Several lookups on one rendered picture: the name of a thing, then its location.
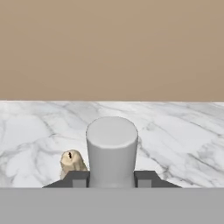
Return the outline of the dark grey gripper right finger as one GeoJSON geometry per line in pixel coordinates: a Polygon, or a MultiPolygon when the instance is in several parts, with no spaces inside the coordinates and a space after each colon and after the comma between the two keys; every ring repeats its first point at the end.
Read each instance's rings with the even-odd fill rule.
{"type": "Polygon", "coordinates": [[[136,188],[175,188],[177,185],[162,180],[155,171],[134,171],[136,188]]]}

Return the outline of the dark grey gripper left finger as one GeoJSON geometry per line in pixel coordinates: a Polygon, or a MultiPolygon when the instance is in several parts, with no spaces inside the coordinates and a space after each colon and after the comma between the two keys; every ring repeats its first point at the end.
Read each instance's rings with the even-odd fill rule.
{"type": "Polygon", "coordinates": [[[89,171],[70,171],[63,179],[53,182],[47,187],[88,188],[89,178],[89,171]]]}

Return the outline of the white cylindrical cup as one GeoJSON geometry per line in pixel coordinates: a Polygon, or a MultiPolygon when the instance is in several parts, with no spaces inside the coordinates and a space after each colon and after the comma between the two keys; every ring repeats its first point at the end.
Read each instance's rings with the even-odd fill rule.
{"type": "Polygon", "coordinates": [[[138,132],[133,122],[119,116],[98,118],[88,125],[86,139],[90,187],[135,186],[138,132]]]}

